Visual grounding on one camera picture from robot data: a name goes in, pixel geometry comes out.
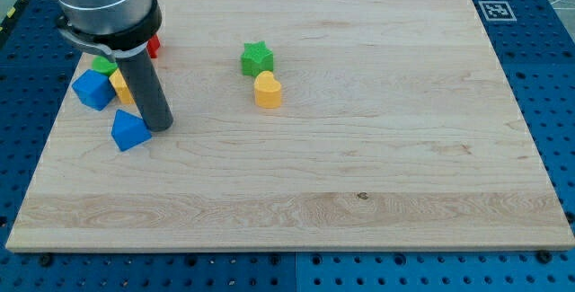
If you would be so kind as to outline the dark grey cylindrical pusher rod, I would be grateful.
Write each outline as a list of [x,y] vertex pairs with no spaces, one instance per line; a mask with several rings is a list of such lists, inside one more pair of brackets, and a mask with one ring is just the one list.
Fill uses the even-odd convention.
[[173,115],[146,46],[118,50],[115,58],[146,127],[152,132],[167,130]]

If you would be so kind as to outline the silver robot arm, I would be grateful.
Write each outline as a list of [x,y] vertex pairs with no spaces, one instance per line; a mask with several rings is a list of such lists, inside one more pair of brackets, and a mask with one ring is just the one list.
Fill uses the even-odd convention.
[[162,24],[158,0],[57,0],[57,28],[81,51],[118,65],[146,127],[167,130],[173,115],[148,42]]

